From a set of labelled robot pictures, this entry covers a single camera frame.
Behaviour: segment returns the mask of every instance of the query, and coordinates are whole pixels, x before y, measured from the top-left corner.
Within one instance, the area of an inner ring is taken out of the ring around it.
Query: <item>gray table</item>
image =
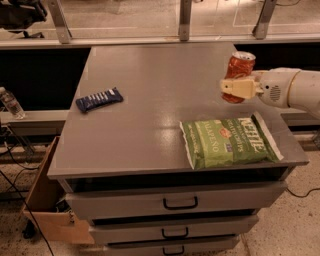
[[[259,99],[236,105],[221,99],[219,80],[234,50],[231,43],[93,48],[75,98],[116,86],[124,102],[88,114],[73,103],[49,177],[192,171],[180,121],[244,117],[254,111],[266,121],[284,159],[232,168],[306,164],[306,155],[272,107]]]
[[[259,99],[238,105],[221,99],[219,80],[234,50],[229,43],[91,50],[75,99],[116,86],[124,102],[88,114],[73,103],[48,176],[88,220],[95,242],[107,245],[107,256],[233,248],[238,234],[257,223],[257,211],[285,190],[290,171],[308,162],[273,108]],[[281,162],[191,169],[180,121],[254,111],[266,121]],[[173,231],[178,236],[168,238]]]

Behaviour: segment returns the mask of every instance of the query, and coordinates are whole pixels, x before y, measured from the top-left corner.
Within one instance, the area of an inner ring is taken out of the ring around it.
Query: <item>speckled floor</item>
[[[289,188],[296,194],[320,187],[320,151],[308,145],[306,154],[310,159],[307,166],[297,167],[287,178]],[[21,168],[16,164],[0,165],[10,180]],[[16,181],[18,189],[28,189],[35,177],[35,171],[24,171]],[[0,177],[0,192],[10,186]],[[270,207],[259,213],[259,222],[249,233],[240,236],[240,242],[233,250],[192,254],[192,256],[318,256],[320,252],[320,191],[312,192],[304,199],[284,192]],[[31,239],[24,239],[22,231],[27,218],[21,215],[21,201],[0,203],[0,255],[51,255],[44,240],[37,233]],[[64,242],[49,242],[54,255],[89,256],[103,255],[101,246],[72,245]]]

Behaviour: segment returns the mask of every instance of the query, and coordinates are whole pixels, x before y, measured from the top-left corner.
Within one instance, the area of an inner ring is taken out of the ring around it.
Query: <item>drawer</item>
[[[152,188],[67,195],[80,219],[120,218],[269,207],[285,182]]]
[[[179,215],[177,218],[93,226],[89,228],[89,232],[96,244],[106,244],[241,234],[248,232],[258,222],[256,215],[218,218],[206,216],[196,219]]]
[[[220,251],[234,248],[239,242],[237,236],[193,239],[189,241],[151,242],[147,244],[106,246],[106,256],[178,256],[186,253]]]

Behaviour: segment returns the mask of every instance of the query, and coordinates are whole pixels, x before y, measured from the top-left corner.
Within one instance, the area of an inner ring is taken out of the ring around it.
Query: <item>green chip bag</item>
[[[195,170],[283,158],[257,112],[247,118],[181,122],[180,127]]]

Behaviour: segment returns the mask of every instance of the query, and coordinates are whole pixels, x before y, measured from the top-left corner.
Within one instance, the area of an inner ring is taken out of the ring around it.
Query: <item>drawer handle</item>
[[[186,233],[180,236],[167,236],[164,232],[164,229],[161,230],[162,231],[162,236],[165,239],[180,239],[180,238],[186,238],[189,235],[189,229],[188,227],[186,227]]]
[[[163,255],[166,256],[174,256],[174,255],[182,255],[184,254],[184,246],[181,247],[181,252],[167,253],[165,248],[162,248]]]
[[[187,206],[168,206],[167,199],[163,199],[163,206],[167,210],[175,211],[175,210],[188,210],[188,209],[194,209],[198,206],[198,198],[194,197],[194,204],[193,205],[187,205]]]

